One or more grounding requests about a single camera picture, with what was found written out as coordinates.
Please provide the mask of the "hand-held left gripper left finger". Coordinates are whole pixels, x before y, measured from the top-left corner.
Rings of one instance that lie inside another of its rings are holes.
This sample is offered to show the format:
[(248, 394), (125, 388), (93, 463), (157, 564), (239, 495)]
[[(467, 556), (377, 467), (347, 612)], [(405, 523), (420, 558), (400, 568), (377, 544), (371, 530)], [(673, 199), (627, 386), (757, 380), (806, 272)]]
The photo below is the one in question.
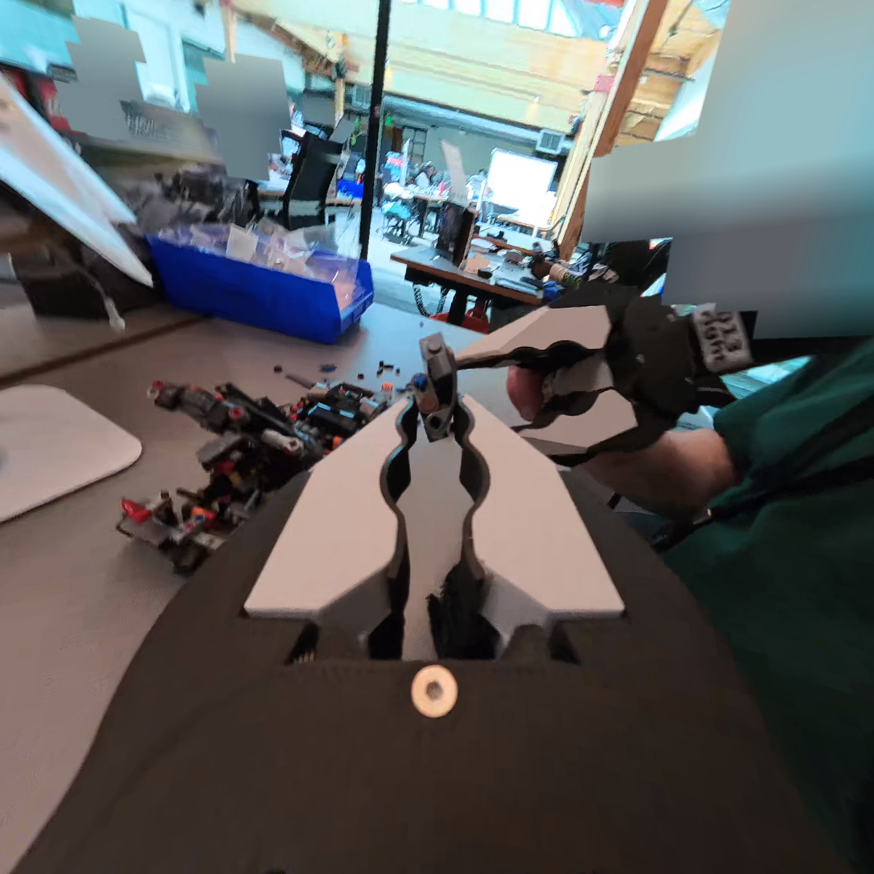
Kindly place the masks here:
[(418, 410), (399, 400), (316, 464), (251, 593), (255, 619), (371, 637), (403, 628), (410, 587), (399, 498), (411, 482)]

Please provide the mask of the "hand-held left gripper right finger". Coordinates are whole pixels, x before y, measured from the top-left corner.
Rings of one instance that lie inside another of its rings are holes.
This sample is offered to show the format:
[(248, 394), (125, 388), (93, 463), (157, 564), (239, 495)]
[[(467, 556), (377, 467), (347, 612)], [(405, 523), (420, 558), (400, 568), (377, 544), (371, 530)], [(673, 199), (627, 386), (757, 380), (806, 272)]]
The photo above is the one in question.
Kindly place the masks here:
[(503, 646), (522, 627), (550, 633), (566, 620), (613, 620), (625, 604), (559, 469), (471, 396), (466, 448), (486, 466), (471, 516), (484, 570), (486, 621)]

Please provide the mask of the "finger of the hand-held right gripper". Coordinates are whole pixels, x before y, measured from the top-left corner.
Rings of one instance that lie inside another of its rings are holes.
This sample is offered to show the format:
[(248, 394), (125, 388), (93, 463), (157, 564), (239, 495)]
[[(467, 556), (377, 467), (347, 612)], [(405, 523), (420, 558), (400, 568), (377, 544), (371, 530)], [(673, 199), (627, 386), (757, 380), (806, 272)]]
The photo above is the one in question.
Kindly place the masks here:
[(456, 368), (508, 366), (551, 372), (604, 350), (613, 324), (604, 306), (547, 308), (482, 335), (456, 353)]
[(549, 456), (585, 455), (637, 428), (632, 402), (615, 387), (604, 355), (592, 355), (552, 372), (543, 414), (518, 428)]

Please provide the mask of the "grey lego vehicle model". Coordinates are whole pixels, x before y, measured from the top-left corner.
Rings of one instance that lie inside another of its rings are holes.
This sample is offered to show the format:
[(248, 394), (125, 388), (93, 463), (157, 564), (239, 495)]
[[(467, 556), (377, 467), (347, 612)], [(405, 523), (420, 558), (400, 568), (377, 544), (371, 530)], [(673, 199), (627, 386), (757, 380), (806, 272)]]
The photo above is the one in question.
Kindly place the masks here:
[(212, 438), (198, 450), (198, 490), (125, 498), (116, 530), (165, 555), (189, 576), (296, 475), (308, 471), (388, 408), (390, 383), (372, 391), (347, 382), (308, 383), (296, 402), (253, 398), (231, 383), (211, 390), (156, 380), (155, 407), (196, 422)]

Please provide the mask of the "grey lego wing assembly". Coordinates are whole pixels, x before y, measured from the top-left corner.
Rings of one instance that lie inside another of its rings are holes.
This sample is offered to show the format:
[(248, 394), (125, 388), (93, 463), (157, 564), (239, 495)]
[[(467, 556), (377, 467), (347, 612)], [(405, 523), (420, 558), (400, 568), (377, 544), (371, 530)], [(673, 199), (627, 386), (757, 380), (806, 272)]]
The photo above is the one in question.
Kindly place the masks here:
[(423, 371), (413, 379), (425, 435), (430, 442), (446, 439), (452, 428), (457, 404), (457, 366), (443, 333), (421, 339)]

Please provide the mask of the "person's right forearm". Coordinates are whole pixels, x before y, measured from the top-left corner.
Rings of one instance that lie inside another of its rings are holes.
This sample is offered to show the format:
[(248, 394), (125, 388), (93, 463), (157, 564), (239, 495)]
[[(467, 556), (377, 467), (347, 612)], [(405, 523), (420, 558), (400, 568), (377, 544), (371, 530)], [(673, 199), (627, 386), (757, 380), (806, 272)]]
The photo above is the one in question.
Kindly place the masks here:
[(737, 483), (727, 443), (714, 429), (671, 431), (636, 452), (605, 452), (583, 465), (587, 475), (664, 518), (699, 516)]

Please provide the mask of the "wooden office desk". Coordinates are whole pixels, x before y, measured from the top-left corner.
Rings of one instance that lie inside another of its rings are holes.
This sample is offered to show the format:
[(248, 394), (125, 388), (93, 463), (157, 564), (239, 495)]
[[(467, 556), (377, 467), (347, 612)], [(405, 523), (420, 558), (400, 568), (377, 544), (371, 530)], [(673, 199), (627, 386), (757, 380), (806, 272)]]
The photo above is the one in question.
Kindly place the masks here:
[(520, 290), (480, 277), (455, 266), (432, 246), (406, 246), (392, 253), (390, 259), (405, 268), (406, 281), (415, 286), (436, 285), (453, 295), (447, 312), (447, 322), (453, 326), (463, 325), (470, 297), (487, 304), (509, 300), (528, 307), (544, 305), (542, 290)]

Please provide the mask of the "dark printed box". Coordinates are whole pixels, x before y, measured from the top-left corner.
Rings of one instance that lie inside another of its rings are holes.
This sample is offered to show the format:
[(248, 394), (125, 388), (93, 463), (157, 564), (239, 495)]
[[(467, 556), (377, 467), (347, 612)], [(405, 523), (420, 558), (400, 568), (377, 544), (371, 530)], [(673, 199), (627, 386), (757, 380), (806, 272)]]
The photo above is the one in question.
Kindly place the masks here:
[(476, 220), (476, 212), (470, 206), (461, 206), (450, 200), (442, 205), (434, 248), (455, 268), (459, 268), (467, 257)]

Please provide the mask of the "person's green shirt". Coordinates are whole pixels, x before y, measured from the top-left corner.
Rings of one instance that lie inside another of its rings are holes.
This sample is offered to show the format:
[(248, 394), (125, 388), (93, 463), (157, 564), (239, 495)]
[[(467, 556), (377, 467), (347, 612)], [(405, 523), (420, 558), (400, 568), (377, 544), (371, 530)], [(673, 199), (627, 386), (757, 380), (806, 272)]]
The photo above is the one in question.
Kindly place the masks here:
[(737, 483), (664, 560), (708, 609), (812, 818), (872, 872), (872, 341), (720, 411)]

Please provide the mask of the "black pillar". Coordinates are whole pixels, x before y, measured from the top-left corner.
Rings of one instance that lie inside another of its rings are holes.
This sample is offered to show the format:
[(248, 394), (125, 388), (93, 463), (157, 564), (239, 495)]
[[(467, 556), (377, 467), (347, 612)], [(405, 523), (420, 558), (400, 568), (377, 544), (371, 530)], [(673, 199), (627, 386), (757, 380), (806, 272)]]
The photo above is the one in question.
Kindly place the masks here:
[(369, 252), (379, 143), (382, 130), (381, 115), (386, 78), (390, 19), (391, 1), (379, 1), (377, 4), (377, 30), (373, 55), (371, 102), (366, 140), (366, 168), (364, 174), (363, 198), (359, 216), (359, 258), (363, 260), (368, 258)]

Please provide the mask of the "blue plastic bin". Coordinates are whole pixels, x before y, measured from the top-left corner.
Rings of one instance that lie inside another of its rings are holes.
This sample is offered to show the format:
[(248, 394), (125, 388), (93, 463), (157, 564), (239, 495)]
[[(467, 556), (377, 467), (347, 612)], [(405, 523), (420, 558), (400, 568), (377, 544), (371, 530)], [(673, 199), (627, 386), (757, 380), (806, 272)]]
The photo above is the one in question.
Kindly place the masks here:
[(326, 279), (246, 263), (202, 247), (146, 236), (169, 304), (180, 310), (333, 344), (374, 303), (370, 264), (313, 251)]

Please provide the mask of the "clear plastic bags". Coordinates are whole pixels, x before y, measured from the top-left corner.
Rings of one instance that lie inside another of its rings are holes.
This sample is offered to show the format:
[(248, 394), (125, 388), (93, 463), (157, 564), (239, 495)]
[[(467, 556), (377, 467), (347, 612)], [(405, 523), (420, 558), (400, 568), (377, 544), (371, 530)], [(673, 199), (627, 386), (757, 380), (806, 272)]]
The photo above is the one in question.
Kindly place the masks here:
[(337, 224), (290, 231), (269, 218), (245, 226), (199, 223), (166, 228), (149, 235), (157, 240), (261, 268), (330, 284), (344, 310), (366, 293), (359, 277), (357, 246)]

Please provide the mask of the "white book stand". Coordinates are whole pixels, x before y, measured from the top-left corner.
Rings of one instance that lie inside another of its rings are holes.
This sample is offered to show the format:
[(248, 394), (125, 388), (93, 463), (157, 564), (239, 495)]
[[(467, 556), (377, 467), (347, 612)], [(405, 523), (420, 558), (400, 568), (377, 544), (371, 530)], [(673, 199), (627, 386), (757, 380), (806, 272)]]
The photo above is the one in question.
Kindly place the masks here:
[(52, 386), (1, 391), (1, 522), (123, 472), (142, 443)]

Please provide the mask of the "black office chair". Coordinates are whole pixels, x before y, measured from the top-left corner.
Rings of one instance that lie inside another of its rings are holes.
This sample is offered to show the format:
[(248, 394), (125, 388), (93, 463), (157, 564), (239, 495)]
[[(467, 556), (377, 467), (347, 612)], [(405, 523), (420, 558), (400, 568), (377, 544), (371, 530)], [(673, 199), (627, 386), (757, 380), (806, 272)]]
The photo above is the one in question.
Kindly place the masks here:
[(326, 199), (343, 154), (340, 143), (309, 130), (292, 133), (292, 139), (298, 151), (279, 212), (280, 224), (290, 232), (324, 224)]

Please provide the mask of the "instruction booklet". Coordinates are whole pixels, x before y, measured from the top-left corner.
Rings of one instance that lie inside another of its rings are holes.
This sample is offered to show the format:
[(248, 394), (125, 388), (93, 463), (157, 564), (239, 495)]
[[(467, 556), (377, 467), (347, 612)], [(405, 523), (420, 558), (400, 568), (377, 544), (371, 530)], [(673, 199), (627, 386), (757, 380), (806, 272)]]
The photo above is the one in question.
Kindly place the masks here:
[(55, 224), (128, 278), (152, 287), (148, 269), (117, 227), (136, 215), (3, 75), (1, 177)]

